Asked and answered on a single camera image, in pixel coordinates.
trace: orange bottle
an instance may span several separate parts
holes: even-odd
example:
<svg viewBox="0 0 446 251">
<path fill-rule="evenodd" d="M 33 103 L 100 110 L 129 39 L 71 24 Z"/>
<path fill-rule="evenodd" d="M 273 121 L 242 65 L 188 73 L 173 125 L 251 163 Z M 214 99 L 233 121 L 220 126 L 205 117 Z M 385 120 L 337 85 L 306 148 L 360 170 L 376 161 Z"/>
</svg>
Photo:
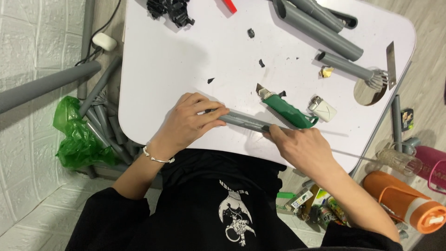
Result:
<svg viewBox="0 0 446 251">
<path fill-rule="evenodd" d="M 430 234 L 446 223 L 446 207 L 392 175 L 374 171 L 364 179 L 364 189 L 395 215 L 422 234 Z"/>
</svg>

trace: red object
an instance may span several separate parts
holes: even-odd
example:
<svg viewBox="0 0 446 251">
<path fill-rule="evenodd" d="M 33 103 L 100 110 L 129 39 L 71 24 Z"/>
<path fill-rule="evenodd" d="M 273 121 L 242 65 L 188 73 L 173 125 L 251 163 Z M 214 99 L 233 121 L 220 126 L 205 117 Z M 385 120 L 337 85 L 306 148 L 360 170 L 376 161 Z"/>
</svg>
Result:
<svg viewBox="0 0 446 251">
<path fill-rule="evenodd" d="M 446 188 L 446 153 L 428 146 L 417 146 L 416 158 L 424 165 L 418 176 L 428 181 L 428 187 L 436 192 L 446 194 L 431 187 L 431 184 Z"/>
<path fill-rule="evenodd" d="M 237 12 L 237 8 L 231 0 L 223 0 L 226 3 L 226 6 L 229 8 L 232 14 Z"/>
</svg>

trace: table top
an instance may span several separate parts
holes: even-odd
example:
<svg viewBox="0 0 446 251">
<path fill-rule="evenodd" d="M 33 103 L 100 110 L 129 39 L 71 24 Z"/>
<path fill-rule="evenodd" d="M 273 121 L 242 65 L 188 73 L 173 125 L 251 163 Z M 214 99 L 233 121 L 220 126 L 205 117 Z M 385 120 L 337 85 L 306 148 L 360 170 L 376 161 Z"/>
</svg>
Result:
<svg viewBox="0 0 446 251">
<path fill-rule="evenodd" d="M 200 92 L 234 111 L 285 126 L 257 96 L 260 83 L 272 92 L 285 90 L 284 99 L 307 114 L 311 98 L 322 97 L 338 113 L 329 123 L 319 120 L 315 127 L 332 149 L 362 155 L 393 97 L 395 89 L 376 104 L 362 106 L 353 96 L 355 77 L 341 71 L 330 78 L 318 77 L 322 66 L 314 60 L 318 50 L 333 52 L 280 20 L 271 1 L 233 0 L 238 12 L 231 15 L 222 0 L 193 0 L 188 12 L 195 25 L 183 29 L 163 17 L 153 20 L 145 2 L 128 0 L 120 88 L 121 128 L 137 143 L 150 141 L 185 92 Z M 399 80 L 416 42 L 408 19 L 357 0 L 318 2 L 358 18 L 355 29 L 339 33 L 364 49 L 356 64 L 387 69 L 386 47 L 394 41 Z M 256 33 L 252 39 L 249 28 Z M 260 67 L 260 59 L 266 67 Z M 190 148 L 289 165 L 261 133 L 234 125 L 212 129 Z M 355 157 L 333 155 L 347 172 L 358 162 Z"/>
</svg>

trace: person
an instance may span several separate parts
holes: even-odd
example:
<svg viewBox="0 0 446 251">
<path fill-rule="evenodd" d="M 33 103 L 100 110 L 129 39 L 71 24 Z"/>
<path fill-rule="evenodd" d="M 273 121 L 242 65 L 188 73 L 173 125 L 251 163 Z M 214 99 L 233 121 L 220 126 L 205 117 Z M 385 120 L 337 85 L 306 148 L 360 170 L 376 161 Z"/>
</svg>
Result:
<svg viewBox="0 0 446 251">
<path fill-rule="evenodd" d="M 285 166 L 234 153 L 186 149 L 225 122 L 223 104 L 183 95 L 142 154 L 86 202 L 67 251 L 297 250 L 306 245 L 277 216 Z M 280 154 L 331 194 L 353 227 L 330 223 L 312 250 L 401 251 L 398 231 L 380 205 L 335 161 L 318 129 L 270 127 Z M 175 157 L 173 163 L 160 163 Z M 144 196 L 161 171 L 163 190 L 150 215 Z"/>
</svg>

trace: hand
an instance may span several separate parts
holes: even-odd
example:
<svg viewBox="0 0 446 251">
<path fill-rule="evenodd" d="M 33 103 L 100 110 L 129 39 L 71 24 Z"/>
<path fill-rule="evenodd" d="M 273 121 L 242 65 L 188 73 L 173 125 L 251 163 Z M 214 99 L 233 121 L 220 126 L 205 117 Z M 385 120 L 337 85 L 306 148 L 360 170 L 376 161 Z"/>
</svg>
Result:
<svg viewBox="0 0 446 251">
<path fill-rule="evenodd" d="M 265 135 L 276 144 L 284 159 L 316 183 L 330 179 L 333 171 L 343 171 L 316 128 L 290 130 L 272 125 Z"/>
<path fill-rule="evenodd" d="M 197 113 L 216 109 L 198 115 Z M 161 160 L 168 160 L 188 147 L 216 126 L 226 123 L 218 118 L 228 114 L 229 109 L 217 101 L 210 101 L 199 93 L 186 93 L 181 96 L 164 126 L 158 131 L 148 146 L 148 153 Z"/>
</svg>

